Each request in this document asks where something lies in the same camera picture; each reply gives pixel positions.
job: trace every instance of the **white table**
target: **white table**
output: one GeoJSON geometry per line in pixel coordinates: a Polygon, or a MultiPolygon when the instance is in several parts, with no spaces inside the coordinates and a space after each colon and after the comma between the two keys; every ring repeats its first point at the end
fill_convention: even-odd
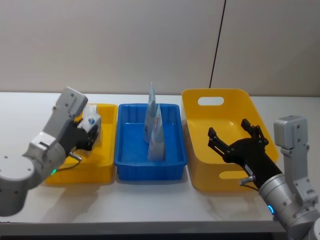
{"type": "MultiPolygon", "coordinates": [[[[58,93],[0,93],[0,155],[24,153],[49,119],[58,93]]],[[[90,103],[146,103],[147,95],[88,94],[90,103]]],[[[181,96],[157,95],[181,106],[181,96]]],[[[252,97],[270,134],[287,115],[308,119],[308,169],[320,193],[320,97],[252,97]]],[[[281,170],[283,157],[277,165],[281,170]]],[[[258,193],[197,192],[182,181],[110,185],[75,184],[29,191],[23,210],[0,217],[1,235],[282,232],[258,193]]]]}

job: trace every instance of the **basket handle hole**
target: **basket handle hole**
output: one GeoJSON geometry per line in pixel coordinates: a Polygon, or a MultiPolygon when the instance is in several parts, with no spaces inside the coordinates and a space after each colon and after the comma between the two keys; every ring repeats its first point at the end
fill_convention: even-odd
{"type": "Polygon", "coordinates": [[[219,178],[221,179],[244,179],[247,178],[248,175],[245,171],[223,171],[219,174],[219,178]]]}
{"type": "Polygon", "coordinates": [[[198,104],[200,106],[220,106],[224,101],[221,96],[203,96],[198,99],[198,104]]]}

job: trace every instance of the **yellow plastic bin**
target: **yellow plastic bin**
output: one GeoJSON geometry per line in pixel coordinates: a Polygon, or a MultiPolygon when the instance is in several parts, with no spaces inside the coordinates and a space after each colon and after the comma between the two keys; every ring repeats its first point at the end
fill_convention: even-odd
{"type": "MultiPolygon", "coordinates": [[[[45,180],[47,184],[110,183],[113,180],[118,106],[96,105],[101,116],[100,143],[91,152],[77,150],[76,153],[83,157],[82,162],[73,169],[57,171],[45,180]]],[[[68,168],[76,163],[75,159],[67,157],[60,168],[68,168]]]]}
{"type": "Polygon", "coordinates": [[[218,137],[230,145],[250,135],[241,127],[242,119],[260,125],[269,140],[265,151],[276,162],[278,152],[248,93],[241,89],[187,89],[182,93],[182,127],[188,154],[188,169],[193,186],[202,192],[249,191],[239,179],[248,175],[234,163],[225,163],[208,147],[208,130],[213,127],[218,137]],[[216,98],[222,104],[199,105],[200,98],[216,98]]]}

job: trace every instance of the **green led light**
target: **green led light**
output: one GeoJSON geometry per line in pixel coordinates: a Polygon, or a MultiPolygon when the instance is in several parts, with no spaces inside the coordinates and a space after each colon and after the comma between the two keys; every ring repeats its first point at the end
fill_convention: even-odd
{"type": "Polygon", "coordinates": [[[57,171],[57,169],[53,169],[53,171],[51,172],[51,175],[55,174],[57,171]]]}

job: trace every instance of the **blue tray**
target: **blue tray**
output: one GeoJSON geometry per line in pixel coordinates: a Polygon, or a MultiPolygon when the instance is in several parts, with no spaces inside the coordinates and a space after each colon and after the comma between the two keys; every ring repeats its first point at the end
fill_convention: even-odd
{"type": "Polygon", "coordinates": [[[147,160],[149,144],[144,141],[147,104],[121,104],[118,109],[114,164],[123,181],[180,180],[187,164],[187,154],[180,109],[175,104],[160,103],[165,161],[147,160]]]}

